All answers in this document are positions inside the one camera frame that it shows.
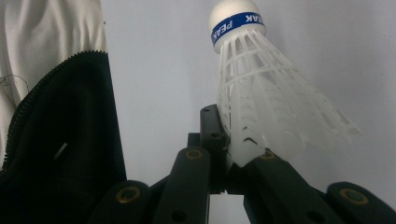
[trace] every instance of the black cloth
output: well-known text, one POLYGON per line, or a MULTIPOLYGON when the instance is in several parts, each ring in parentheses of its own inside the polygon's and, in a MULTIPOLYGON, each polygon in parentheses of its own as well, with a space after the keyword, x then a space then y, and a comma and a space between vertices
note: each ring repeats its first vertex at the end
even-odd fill
POLYGON ((0 223, 86 223, 126 179, 107 55, 82 52, 18 106, 0 174, 0 223))

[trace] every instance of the white backdrop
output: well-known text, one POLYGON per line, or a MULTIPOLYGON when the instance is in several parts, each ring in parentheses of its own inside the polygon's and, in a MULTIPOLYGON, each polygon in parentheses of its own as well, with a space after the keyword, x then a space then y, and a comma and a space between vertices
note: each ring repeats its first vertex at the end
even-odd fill
MULTIPOLYGON (((219 55, 207 19, 217 2, 102 0, 129 179, 152 185, 168 175, 188 132, 199 132, 199 110, 216 102, 219 55)), ((266 37, 363 132, 290 163, 320 190, 349 181, 396 209, 396 2, 256 3, 266 37)), ((247 222, 240 207, 213 202, 224 212, 211 223, 247 222)))

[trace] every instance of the black zipper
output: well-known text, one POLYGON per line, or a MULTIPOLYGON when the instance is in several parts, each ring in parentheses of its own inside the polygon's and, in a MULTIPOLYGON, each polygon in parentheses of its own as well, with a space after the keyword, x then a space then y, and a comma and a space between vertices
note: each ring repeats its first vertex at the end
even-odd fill
POLYGON ((35 108, 35 103, 37 102, 41 92, 45 87, 52 81, 54 77, 70 62, 73 62, 77 56, 81 54, 92 54, 100 53, 107 55, 106 52, 101 50, 86 50, 72 55, 65 61, 58 64, 49 73, 47 73, 41 80, 35 85, 35 87, 29 92, 29 94, 21 101, 18 105, 8 129, 7 145, 6 145, 6 156, 4 158, 3 169, 0 171, 0 176, 3 175, 7 168, 11 165, 16 151, 18 148, 18 143, 20 142, 21 132, 25 125, 26 120, 29 118, 29 114, 35 108))

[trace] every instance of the white shuttlecock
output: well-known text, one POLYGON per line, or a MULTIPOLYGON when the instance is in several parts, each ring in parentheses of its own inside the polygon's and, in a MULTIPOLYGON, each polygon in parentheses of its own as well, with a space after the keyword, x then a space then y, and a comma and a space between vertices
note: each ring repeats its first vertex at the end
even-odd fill
POLYGON ((224 0, 209 19, 220 54, 218 108, 229 154, 244 166, 270 148, 283 160, 306 143, 324 150, 359 129, 265 37, 250 0, 224 0))

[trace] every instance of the black plastic part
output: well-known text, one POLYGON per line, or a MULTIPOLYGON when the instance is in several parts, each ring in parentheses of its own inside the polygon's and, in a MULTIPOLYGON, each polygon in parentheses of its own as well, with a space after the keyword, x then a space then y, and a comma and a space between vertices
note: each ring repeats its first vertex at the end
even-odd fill
POLYGON ((329 186, 327 198, 347 223, 396 223, 396 213, 367 189, 341 182, 329 186))
POLYGON ((201 135, 199 133, 189 133, 187 147, 199 147, 201 145, 201 135))
POLYGON ((210 155, 201 147, 177 154, 152 223, 207 223, 210 155))
POLYGON ((146 207, 150 199, 147 185, 128 180, 109 190, 92 213, 89 224, 147 223, 146 207))
MULTIPOLYGON (((272 216, 264 223, 344 223, 288 162, 268 149, 267 153, 274 156, 259 157, 246 166, 251 184, 257 188, 268 214, 272 216)), ((259 216, 249 217, 251 223, 259 223, 257 220, 262 219, 259 216)))
POLYGON ((219 111, 216 105, 204 107, 201 117, 201 147, 205 148, 212 158, 210 173, 210 192, 221 193, 225 190, 226 177, 226 134, 222 130, 219 111))

